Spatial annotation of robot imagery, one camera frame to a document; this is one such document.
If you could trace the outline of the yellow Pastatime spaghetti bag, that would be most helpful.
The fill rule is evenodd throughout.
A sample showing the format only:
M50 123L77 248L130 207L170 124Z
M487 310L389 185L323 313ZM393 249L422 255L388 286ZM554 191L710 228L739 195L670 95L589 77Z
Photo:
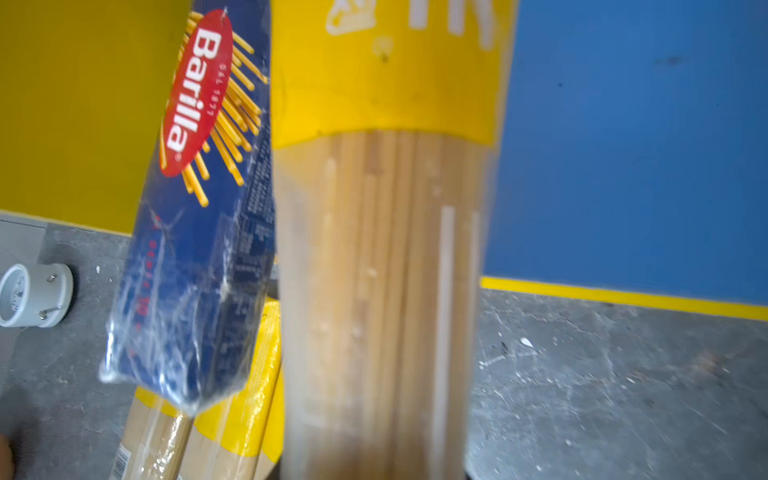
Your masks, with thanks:
M284 479L461 479L515 1L276 1Z

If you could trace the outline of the dark blue spaghetti No5 bag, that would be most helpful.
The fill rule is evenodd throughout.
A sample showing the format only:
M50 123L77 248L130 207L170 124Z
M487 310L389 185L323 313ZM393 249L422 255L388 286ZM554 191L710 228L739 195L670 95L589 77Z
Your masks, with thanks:
M187 16L100 377L190 416L240 391L276 254L266 1Z

